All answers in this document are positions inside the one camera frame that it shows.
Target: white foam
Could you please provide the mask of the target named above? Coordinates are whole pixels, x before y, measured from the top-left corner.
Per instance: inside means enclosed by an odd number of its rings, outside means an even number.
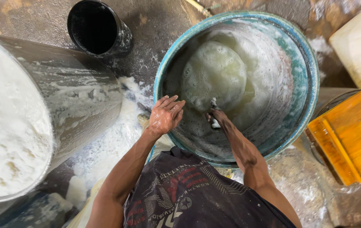
[[[47,108],[26,72],[0,47],[0,196],[29,187],[52,150]]]

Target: foam splash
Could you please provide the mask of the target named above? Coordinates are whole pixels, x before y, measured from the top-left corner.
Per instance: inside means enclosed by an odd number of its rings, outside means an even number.
[[[142,110],[137,104],[153,106],[152,98],[145,95],[149,86],[140,88],[133,77],[120,77],[118,81],[122,84],[123,100],[116,122],[71,158],[75,163],[75,176],[70,181],[66,198],[79,209],[86,198],[77,196],[86,195],[96,181],[105,178],[141,136],[137,116]]]

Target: fingers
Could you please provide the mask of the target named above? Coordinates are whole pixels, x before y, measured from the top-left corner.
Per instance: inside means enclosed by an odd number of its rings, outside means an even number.
[[[172,106],[172,109],[170,110],[174,115],[177,114],[185,105],[185,101],[177,101],[177,102],[172,102],[169,106]]]
[[[158,106],[162,105],[162,103],[163,103],[164,101],[166,101],[168,98],[169,98],[168,95],[165,95],[165,96],[161,97],[161,99],[159,99],[159,100],[157,101],[157,103],[154,105],[154,107],[158,107]]]
[[[169,104],[171,104],[176,99],[178,99],[178,95],[175,95],[175,96],[173,96],[171,98],[168,98],[167,100],[163,101],[162,104],[159,107],[164,108],[164,107],[168,106]]]
[[[206,112],[206,113],[204,114],[204,116],[206,117],[207,122],[210,122],[210,118],[211,118],[210,114],[208,114],[208,113]]]
[[[179,122],[182,120],[182,117],[183,117],[183,110],[179,111],[174,119],[175,127],[178,126]]]
[[[176,105],[176,104],[178,104],[179,102],[184,102],[184,100],[183,101],[174,101],[174,102],[171,102],[168,106],[166,106],[165,108],[167,109],[167,110],[171,110],[171,109],[173,109],[173,107]]]

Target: wooden plank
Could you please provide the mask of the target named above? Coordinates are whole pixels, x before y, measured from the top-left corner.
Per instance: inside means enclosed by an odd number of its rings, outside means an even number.
[[[361,182],[361,91],[308,124],[345,185]]]
[[[359,174],[358,170],[356,170],[355,166],[353,165],[352,161],[350,160],[350,158],[348,156],[348,153],[345,151],[345,149],[342,146],[341,142],[336,137],[336,135],[334,133],[334,130],[331,128],[328,121],[326,119],[324,119],[324,118],[321,118],[321,124],[323,125],[324,129],[327,131],[327,135],[330,137],[330,139],[331,139],[332,143],[334,144],[334,147],[336,148],[336,150],[340,153],[341,157],[346,161],[346,163],[349,166],[354,178],[359,183],[361,183],[361,177],[360,177],[360,174]]]
[[[335,173],[337,173],[342,183],[348,186],[356,182],[356,179],[352,175],[346,161],[340,156],[328,135],[325,134],[325,129],[322,124],[320,124],[320,120],[317,118],[311,121],[307,127],[316,142],[319,144],[320,148],[323,150],[325,157],[334,167]]]

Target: forearm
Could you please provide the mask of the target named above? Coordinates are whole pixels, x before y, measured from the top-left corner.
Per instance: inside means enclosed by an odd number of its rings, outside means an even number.
[[[109,197],[123,205],[141,175],[149,152],[160,137],[147,128],[109,173],[98,197]]]
[[[230,120],[224,121],[222,129],[225,137],[230,142],[234,156],[239,161],[240,169],[245,170],[245,167],[257,165],[258,163],[266,165],[264,157],[255,145],[245,138]]]

